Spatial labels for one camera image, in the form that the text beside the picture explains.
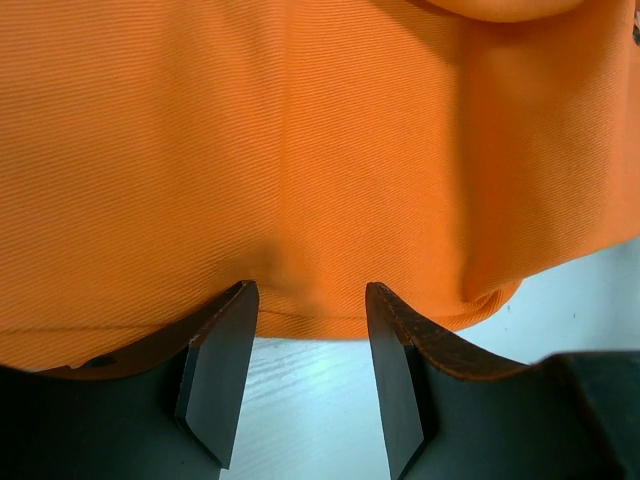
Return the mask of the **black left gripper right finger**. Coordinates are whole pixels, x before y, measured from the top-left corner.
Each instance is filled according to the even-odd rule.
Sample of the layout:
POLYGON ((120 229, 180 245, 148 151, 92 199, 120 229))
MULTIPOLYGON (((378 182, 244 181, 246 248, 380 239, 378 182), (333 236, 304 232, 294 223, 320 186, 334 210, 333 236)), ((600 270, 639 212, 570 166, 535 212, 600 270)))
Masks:
POLYGON ((386 285, 366 315, 395 479, 635 479, 639 355, 568 352, 527 365, 420 315, 386 285))

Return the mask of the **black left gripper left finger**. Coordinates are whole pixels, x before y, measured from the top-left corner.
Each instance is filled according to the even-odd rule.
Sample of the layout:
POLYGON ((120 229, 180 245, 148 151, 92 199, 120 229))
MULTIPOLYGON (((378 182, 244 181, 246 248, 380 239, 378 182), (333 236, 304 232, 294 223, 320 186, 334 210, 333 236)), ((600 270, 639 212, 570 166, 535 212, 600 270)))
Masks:
POLYGON ((258 313, 241 281, 77 368, 1 370, 5 479, 216 479, 231 461, 258 313))

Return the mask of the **orange trousers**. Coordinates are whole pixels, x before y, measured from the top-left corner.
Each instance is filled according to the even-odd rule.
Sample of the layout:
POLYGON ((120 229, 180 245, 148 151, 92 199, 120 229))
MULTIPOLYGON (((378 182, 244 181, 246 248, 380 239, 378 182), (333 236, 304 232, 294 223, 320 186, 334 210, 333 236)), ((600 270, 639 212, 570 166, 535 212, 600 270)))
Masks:
POLYGON ((452 329, 639 233, 630 1, 5 1, 1 360, 79 365, 239 280, 265 337, 452 329))

